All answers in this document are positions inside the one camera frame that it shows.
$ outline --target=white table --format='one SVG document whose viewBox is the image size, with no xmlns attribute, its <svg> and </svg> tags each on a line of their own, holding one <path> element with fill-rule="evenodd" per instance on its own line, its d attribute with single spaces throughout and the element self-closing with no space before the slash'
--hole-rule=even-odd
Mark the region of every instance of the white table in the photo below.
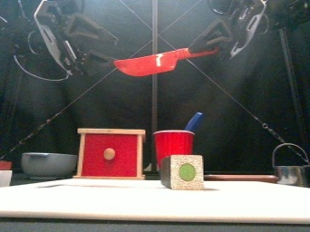
<svg viewBox="0 0 310 232">
<path fill-rule="evenodd" d="M 170 190 L 158 180 L 64 179 L 0 188 L 0 217 L 310 224 L 310 188 L 206 181 Z"/>
</svg>

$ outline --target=metal pot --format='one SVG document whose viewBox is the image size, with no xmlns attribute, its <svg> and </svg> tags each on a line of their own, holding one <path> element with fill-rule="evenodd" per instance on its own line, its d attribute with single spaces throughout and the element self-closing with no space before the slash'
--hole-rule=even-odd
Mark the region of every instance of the metal pot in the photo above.
<svg viewBox="0 0 310 232">
<path fill-rule="evenodd" d="M 27 152 L 22 155 L 22 169 L 31 179 L 64 179 L 72 176 L 78 156 Z"/>
<path fill-rule="evenodd" d="M 276 165 L 277 150 L 285 146 L 296 147 L 302 151 L 304 157 L 301 158 L 306 162 L 306 165 L 304 166 L 277 166 Z M 280 144 L 276 147 L 274 152 L 273 152 L 273 166 L 276 169 L 276 175 L 278 176 L 278 184 L 310 188 L 309 158 L 308 158 L 305 150 L 300 146 L 297 146 L 293 143 Z"/>
</svg>

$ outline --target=red wooden box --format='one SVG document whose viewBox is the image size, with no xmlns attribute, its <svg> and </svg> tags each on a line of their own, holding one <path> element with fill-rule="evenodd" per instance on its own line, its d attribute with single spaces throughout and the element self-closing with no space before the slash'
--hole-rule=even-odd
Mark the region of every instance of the red wooden box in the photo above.
<svg viewBox="0 0 310 232">
<path fill-rule="evenodd" d="M 79 129 L 82 134 L 75 178 L 143 179 L 145 130 Z"/>
</svg>

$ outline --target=small wooden block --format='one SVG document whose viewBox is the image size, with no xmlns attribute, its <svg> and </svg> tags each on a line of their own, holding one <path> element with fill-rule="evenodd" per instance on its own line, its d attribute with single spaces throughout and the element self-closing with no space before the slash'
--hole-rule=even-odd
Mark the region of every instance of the small wooden block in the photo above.
<svg viewBox="0 0 310 232">
<path fill-rule="evenodd" d="M 173 155 L 162 160 L 162 184 L 170 189 L 203 189 L 201 155 Z"/>
<path fill-rule="evenodd" d="M 0 170 L 0 187 L 8 187 L 12 179 L 12 170 Z"/>
</svg>

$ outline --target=red cup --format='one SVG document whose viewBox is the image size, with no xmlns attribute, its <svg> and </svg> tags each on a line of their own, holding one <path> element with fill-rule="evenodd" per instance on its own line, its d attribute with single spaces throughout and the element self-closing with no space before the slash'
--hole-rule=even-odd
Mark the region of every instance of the red cup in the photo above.
<svg viewBox="0 0 310 232">
<path fill-rule="evenodd" d="M 159 168 L 163 158 L 193 154 L 194 135 L 189 130 L 161 130 L 154 133 Z"/>
</svg>

